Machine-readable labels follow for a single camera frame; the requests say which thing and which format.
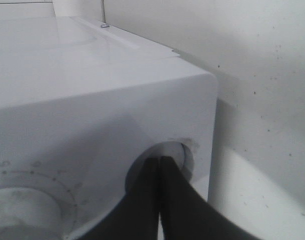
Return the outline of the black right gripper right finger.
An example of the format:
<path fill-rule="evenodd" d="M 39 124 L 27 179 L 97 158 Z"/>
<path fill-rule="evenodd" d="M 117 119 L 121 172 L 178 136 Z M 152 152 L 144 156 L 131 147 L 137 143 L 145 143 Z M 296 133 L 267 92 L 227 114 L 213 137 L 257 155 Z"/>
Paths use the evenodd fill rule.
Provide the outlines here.
<path fill-rule="evenodd" d="M 254 240 L 211 207 L 185 179 L 170 156 L 159 163 L 161 224 L 166 240 Z"/>

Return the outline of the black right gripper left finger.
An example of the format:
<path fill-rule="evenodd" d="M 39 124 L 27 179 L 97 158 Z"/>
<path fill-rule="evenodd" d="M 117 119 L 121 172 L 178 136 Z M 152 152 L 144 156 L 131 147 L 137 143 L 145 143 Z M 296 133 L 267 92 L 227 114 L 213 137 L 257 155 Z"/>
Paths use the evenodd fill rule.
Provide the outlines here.
<path fill-rule="evenodd" d="M 159 160 L 144 161 L 118 205 L 82 240 L 156 240 L 159 226 Z"/>

